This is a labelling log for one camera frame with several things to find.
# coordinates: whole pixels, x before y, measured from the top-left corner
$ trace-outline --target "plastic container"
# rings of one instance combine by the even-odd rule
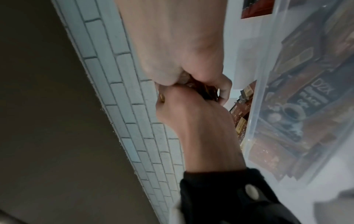
[[[354,188],[354,1],[277,0],[243,152],[303,223]]]

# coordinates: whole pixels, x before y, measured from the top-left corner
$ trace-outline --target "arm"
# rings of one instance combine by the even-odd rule
[[[186,86],[159,86],[158,119],[178,135],[185,157],[181,206],[189,223],[299,223],[256,169],[248,169],[231,114]]]
[[[231,81],[223,70],[223,27],[227,0],[115,0],[153,81],[169,86],[187,72],[229,98]]]

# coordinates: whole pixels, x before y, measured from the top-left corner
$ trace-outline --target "dark floor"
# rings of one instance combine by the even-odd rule
[[[158,223],[50,1],[3,1],[0,27],[0,209]]]

